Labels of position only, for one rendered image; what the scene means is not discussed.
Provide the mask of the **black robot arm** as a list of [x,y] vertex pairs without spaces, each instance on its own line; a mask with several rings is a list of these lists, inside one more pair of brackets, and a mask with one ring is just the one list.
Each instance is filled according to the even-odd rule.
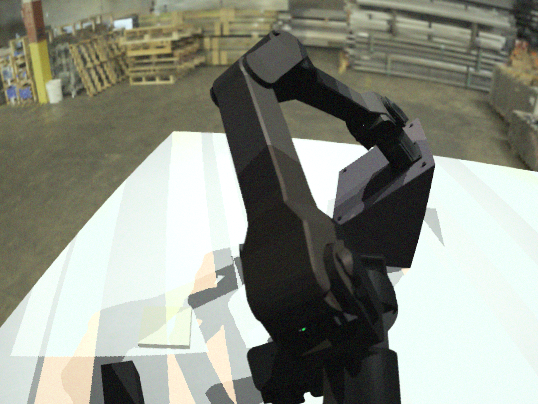
[[[401,404],[388,339],[399,307],[386,259],[357,253],[318,208],[279,103],[298,100],[345,121],[367,151],[381,150],[394,177],[422,159],[402,128],[408,117],[386,96],[358,93],[314,67],[281,30],[229,66],[210,96],[246,210],[247,303],[273,339],[247,352],[264,404],[302,404],[319,386],[322,404]],[[312,335],[306,327],[317,323]]]

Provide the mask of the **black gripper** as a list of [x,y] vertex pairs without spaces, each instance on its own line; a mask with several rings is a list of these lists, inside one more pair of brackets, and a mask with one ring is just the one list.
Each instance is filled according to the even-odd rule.
[[[306,328],[310,329],[312,335],[318,333],[318,323],[314,324],[314,325],[311,325],[309,327],[306,327]],[[314,396],[315,398],[323,397],[323,386],[312,388],[311,391],[310,391],[310,394],[311,394],[311,396]]]

